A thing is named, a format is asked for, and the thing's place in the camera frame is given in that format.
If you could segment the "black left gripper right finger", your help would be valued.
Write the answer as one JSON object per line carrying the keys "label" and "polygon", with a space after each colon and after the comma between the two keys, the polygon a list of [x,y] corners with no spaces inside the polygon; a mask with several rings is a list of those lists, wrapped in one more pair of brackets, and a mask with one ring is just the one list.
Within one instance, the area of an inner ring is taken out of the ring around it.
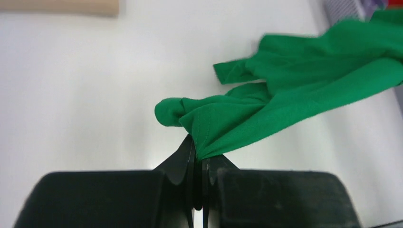
{"label": "black left gripper right finger", "polygon": [[349,194],[328,172],[243,170],[201,162],[205,228],[359,228]]}

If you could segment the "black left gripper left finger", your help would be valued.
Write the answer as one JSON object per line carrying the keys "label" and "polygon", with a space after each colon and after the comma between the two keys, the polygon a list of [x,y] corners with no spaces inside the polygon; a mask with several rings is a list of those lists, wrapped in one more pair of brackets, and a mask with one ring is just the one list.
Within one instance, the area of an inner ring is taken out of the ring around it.
{"label": "black left gripper left finger", "polygon": [[43,176],[17,228],[192,228],[195,147],[190,135],[153,170]]}

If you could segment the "green t-shirt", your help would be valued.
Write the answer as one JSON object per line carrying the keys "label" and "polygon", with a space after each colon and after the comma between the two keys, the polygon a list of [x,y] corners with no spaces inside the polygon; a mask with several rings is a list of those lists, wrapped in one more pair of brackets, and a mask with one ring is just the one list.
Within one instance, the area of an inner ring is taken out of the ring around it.
{"label": "green t-shirt", "polygon": [[317,114],[403,82],[403,11],[345,19],[318,37],[265,35],[257,52],[214,65],[236,87],[204,99],[166,98],[157,121],[183,127],[199,160],[255,143]]}

